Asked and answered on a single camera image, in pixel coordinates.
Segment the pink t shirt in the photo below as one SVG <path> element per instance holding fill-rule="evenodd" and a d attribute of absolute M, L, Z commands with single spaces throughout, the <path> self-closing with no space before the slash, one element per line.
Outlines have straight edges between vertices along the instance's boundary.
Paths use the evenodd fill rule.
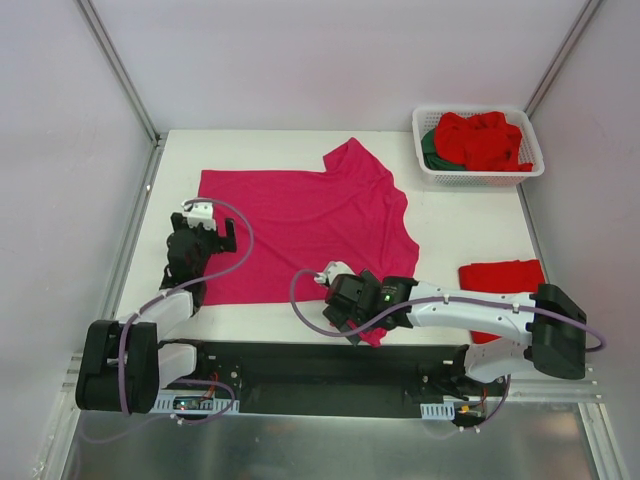
<path fill-rule="evenodd" d="M 294 275 L 342 261 L 378 278 L 410 277 L 419 246 L 404 224 L 408 207 L 392 173 L 357 139 L 323 158 L 322 172 L 201 173 L 198 194 L 221 201 L 216 215 L 236 223 L 235 271 L 207 283 L 207 306 L 284 303 Z"/>

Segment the white plastic laundry basket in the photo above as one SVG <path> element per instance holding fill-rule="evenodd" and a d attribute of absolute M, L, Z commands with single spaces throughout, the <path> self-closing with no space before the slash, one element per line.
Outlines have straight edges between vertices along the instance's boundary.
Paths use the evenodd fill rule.
<path fill-rule="evenodd" d="M 543 154 L 521 110 L 422 106 L 411 126 L 418 165 L 446 186 L 514 187 L 541 176 Z"/>

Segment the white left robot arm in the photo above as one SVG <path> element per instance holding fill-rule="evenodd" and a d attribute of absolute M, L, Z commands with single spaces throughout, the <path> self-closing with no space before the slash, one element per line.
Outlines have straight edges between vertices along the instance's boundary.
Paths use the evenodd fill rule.
<path fill-rule="evenodd" d="M 195 347 L 163 341 L 204 305 L 210 258 L 237 251 L 235 222 L 225 219 L 223 233 L 213 220 L 191 224 L 180 213 L 171 222 L 157 296 L 124 320 L 96 320 L 87 330 L 75 387 L 81 410 L 146 414 L 175 380 L 192 389 L 210 381 L 212 366 Z"/>

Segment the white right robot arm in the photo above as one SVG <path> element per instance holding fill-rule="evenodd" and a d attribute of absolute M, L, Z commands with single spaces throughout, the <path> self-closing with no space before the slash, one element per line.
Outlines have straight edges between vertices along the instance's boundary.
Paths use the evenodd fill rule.
<path fill-rule="evenodd" d="M 452 388 L 463 395 L 500 377 L 534 369 L 561 380 L 586 374 L 587 338 L 594 330 L 585 312 L 559 287 L 534 293 L 494 294 L 438 287 L 413 278 L 378 280 L 331 262 L 316 283 L 325 287 L 324 316 L 360 340 L 377 330 L 446 327 L 494 335 L 484 345 L 464 345 L 450 369 Z"/>

